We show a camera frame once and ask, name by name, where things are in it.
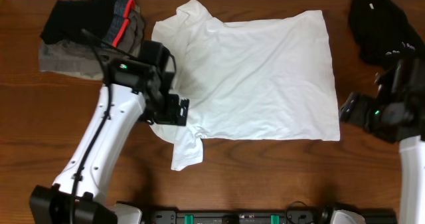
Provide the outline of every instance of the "wood grain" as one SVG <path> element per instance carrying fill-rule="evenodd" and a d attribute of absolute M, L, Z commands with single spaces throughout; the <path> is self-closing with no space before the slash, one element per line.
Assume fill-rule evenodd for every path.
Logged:
<path fill-rule="evenodd" d="M 0 8 L 0 223 L 33 223 L 29 196 L 50 186 L 76 149 L 98 99 L 99 82 L 40 73 L 39 34 L 56 0 L 5 0 Z M 136 0 L 146 38 L 156 21 L 189 0 Z M 339 104 L 351 91 L 376 94 L 381 69 L 359 59 L 347 24 L 350 0 L 199 0 L 218 19 L 283 19 L 321 9 Z M 394 0 L 425 37 L 425 0 Z M 398 211 L 398 146 L 341 125 L 340 142 L 205 140 L 205 160 L 171 171 L 173 146 L 136 124 L 117 162 L 108 204 L 188 209 L 283 209 L 342 201 Z"/>

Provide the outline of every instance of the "red stripe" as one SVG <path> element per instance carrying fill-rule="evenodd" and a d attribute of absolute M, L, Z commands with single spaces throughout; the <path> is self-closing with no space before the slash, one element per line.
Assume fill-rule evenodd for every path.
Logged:
<path fill-rule="evenodd" d="M 115 37 L 115 39 L 114 39 L 114 41 L 113 41 L 113 43 L 112 43 L 112 46 L 113 46 L 113 47 L 117 47 L 118 42 L 121 40 L 121 37 L 122 37 L 122 35 L 124 34 L 124 31 L 126 31 L 126 28 L 127 28 L 127 26 L 128 26 L 128 23 L 129 23 L 128 19 L 125 19 L 125 21 L 124 21 L 124 23 L 122 24 L 121 29 L 120 29 L 120 31 L 119 31 L 119 33 L 118 33 L 117 37 Z"/>
<path fill-rule="evenodd" d="M 134 6 L 135 6 L 134 0 L 128 0 L 126 11 L 124 12 L 124 18 L 128 17 L 128 13 L 130 13 L 131 9 L 134 9 Z"/>

